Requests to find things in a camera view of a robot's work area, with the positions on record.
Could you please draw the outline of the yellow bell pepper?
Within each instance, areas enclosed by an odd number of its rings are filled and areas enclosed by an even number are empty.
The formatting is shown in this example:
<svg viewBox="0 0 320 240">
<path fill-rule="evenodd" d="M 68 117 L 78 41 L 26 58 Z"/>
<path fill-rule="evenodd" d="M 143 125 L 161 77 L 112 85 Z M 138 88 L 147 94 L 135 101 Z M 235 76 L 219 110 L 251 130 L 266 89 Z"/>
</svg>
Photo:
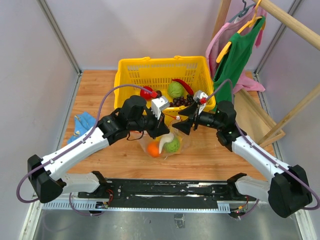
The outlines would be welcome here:
<svg viewBox="0 0 320 240">
<path fill-rule="evenodd" d="M 184 140 L 184 134 L 183 134 L 182 132 L 180 132 L 180 131 L 174 131 L 173 134 L 174 134 L 174 137 L 175 137 L 180 143 L 183 142 L 183 140 Z"/>
</svg>

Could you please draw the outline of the clear zip top bag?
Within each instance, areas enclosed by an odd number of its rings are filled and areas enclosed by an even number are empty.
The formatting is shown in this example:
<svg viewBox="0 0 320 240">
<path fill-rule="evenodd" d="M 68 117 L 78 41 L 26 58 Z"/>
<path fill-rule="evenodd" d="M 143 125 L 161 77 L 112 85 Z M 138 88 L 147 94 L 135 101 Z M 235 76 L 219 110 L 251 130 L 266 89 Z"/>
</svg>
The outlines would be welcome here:
<svg viewBox="0 0 320 240">
<path fill-rule="evenodd" d="M 164 120 L 170 131 L 168 134 L 153 139 L 145 131 L 138 140 L 143 151 L 152 158 L 179 155 L 191 146 L 190 137 L 173 127 L 173 124 L 183 120 L 180 115 L 165 114 Z"/>
</svg>

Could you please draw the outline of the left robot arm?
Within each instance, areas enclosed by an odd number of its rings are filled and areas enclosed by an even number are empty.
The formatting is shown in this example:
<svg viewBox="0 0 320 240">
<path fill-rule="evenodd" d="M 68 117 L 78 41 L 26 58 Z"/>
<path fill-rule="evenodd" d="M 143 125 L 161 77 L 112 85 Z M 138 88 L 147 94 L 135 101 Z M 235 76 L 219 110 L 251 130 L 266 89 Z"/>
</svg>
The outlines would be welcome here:
<svg viewBox="0 0 320 240">
<path fill-rule="evenodd" d="M 100 172 L 68 174 L 68 170 L 95 152 L 127 138 L 131 131 L 148 133 L 153 139 L 168 134 L 163 110 L 169 106 L 169 101 L 162 96 L 153 99 L 147 108 L 143 97 L 132 95 L 122 107 L 102 117 L 77 140 L 44 157 L 31 156 L 27 160 L 28 179 L 38 200 L 49 203 L 62 194 L 75 192 L 103 197 L 107 193 L 107 182 Z"/>
</svg>

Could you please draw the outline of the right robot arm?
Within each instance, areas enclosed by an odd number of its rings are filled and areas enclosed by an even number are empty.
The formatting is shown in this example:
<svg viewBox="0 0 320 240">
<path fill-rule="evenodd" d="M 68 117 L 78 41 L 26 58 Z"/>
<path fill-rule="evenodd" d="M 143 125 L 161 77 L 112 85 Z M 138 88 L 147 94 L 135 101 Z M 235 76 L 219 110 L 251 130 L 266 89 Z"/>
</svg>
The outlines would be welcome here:
<svg viewBox="0 0 320 240">
<path fill-rule="evenodd" d="M 236 123 L 237 112 L 230 101 L 221 101 L 215 113 L 200 110 L 194 102 L 179 111 L 186 120 L 172 126 L 189 135 L 198 126 L 216 129 L 220 144 L 229 151 L 242 157 L 255 167 L 265 181 L 238 173 L 227 180 L 226 193 L 232 200 L 250 196 L 269 203 L 272 210 L 280 217 L 291 214 L 309 205 L 313 198 L 305 170 L 299 166 L 290 166 L 273 157 L 257 145 Z"/>
</svg>

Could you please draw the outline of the orange fruit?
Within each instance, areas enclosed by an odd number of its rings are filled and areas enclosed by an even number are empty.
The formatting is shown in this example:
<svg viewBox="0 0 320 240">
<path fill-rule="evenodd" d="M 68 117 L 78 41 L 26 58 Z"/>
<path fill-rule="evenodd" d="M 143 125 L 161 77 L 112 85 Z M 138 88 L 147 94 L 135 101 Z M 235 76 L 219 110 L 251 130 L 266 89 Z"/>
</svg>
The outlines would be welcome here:
<svg viewBox="0 0 320 240">
<path fill-rule="evenodd" d="M 159 153 L 159 142 L 153 141 L 147 145 L 146 152 L 153 158 L 158 158 L 161 154 Z"/>
</svg>

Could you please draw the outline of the green sugar apple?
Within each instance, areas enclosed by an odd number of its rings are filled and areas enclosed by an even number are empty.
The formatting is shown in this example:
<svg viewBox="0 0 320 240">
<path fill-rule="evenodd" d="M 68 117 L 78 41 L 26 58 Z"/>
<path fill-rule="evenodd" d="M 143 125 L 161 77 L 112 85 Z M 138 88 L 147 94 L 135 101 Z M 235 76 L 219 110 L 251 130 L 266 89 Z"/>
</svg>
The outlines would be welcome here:
<svg viewBox="0 0 320 240">
<path fill-rule="evenodd" d="M 164 144 L 164 149 L 167 153 L 176 153 L 180 149 L 180 140 L 174 137 L 171 142 Z"/>
</svg>

